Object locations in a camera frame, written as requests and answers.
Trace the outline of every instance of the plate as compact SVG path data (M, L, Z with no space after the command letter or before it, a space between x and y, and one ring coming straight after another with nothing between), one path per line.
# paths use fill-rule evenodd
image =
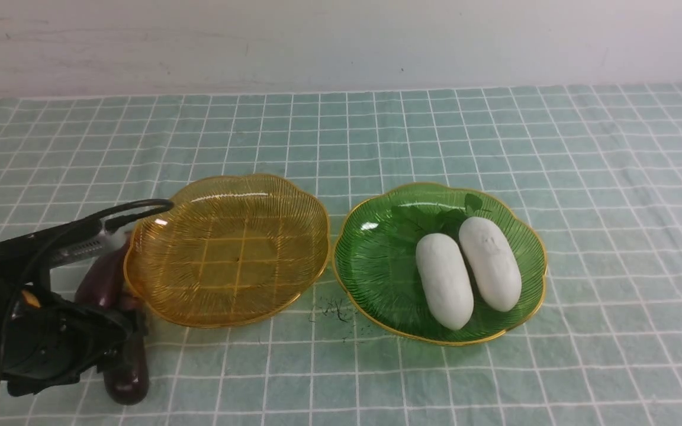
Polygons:
M127 283L155 314L190 327L260 321L320 277L330 218L308 192L273 175L185 186L175 207L136 224Z
M473 315L451 331L428 310L414 251L433 232L457 239L471 215L494 221L506 235L522 274L522 293L510 312L490 308L468 265ZM504 203L485 192L438 183L407 184L362 202L346 216L333 254L336 278L371 321L404 337L452 346L495 339L533 316L546 294L546 265L541 238Z

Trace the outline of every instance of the light green tablecloth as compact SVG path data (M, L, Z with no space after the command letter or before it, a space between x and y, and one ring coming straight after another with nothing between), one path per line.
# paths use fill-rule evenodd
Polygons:
M682 84L0 100L0 240L252 172L316 194L334 234L402 183L491 192L546 243L546 303L440 348L355 315L325 273L253 326L152 321L140 405L92 375L0 391L0 426L682 426ZM87 268L55 270L54 289Z

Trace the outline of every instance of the purple eggplant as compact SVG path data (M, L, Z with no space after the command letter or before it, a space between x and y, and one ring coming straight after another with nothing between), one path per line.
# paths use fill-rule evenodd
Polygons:
M124 294L123 261L128 245L104 254L94 261L83 278L75 302L135 312L139 329L122 345L117 355L121 363L103 372L105 390L122 405L138 404L149 393L149 369L144 348L144 317L140 301Z
M123 362L104 372L107 394L114 402L122 405L138 404L149 393L149 367L146 364L143 335L146 318L141 306L135 309L135 313L141 328L124 343L121 349Z
M128 245L99 256L91 265L81 285L75 292L75 302L82 305L95 305L109 309L116 305L123 291L125 277L123 261Z

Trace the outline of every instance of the green plate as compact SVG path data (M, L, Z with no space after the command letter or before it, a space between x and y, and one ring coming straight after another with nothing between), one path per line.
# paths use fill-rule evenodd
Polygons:
M475 288L466 326L451 331L428 310L414 261L417 241L442 232L457 238L471 215L488 218L509 240L523 279L520 301L510 312L485 304ZM355 207L344 220L333 253L333 270L352 303L388 331L441 345L481 343L533 316L546 294L546 249L541 238L504 203L474 189L411 183Z

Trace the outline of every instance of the white vegetable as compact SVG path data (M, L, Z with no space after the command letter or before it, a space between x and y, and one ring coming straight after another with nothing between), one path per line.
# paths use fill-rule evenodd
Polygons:
M522 278L501 229L488 219L468 218L459 228L459 244L485 302L501 312L514 308L520 299Z
M457 242L444 234L425 235L415 258L430 313L444 327L464 327L473 315L473 292Z

